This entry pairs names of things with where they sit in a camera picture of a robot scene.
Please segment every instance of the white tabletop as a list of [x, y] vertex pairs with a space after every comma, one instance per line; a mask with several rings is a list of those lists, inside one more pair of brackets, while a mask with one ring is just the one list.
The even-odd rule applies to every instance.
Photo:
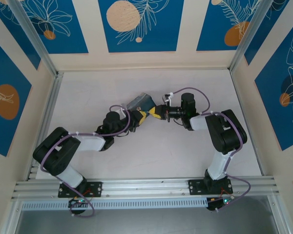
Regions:
[[[211, 110], [232, 109], [247, 132], [243, 114], [228, 70], [121, 70], [66, 72], [51, 120], [49, 133], [62, 126], [67, 131], [93, 132], [109, 106], [129, 103], [141, 92], [157, 105], [162, 95], [184, 87], [202, 90]], [[204, 97], [194, 91], [196, 108], [207, 107]], [[181, 94], [173, 97], [180, 105]], [[228, 168], [233, 176], [261, 175], [250, 140], [236, 154]], [[174, 122], [149, 116], [135, 133], [116, 137], [105, 152], [77, 152], [72, 166], [86, 178], [168, 178], [204, 176], [214, 154], [208, 130], [188, 131]], [[40, 170], [37, 179], [51, 178]]]

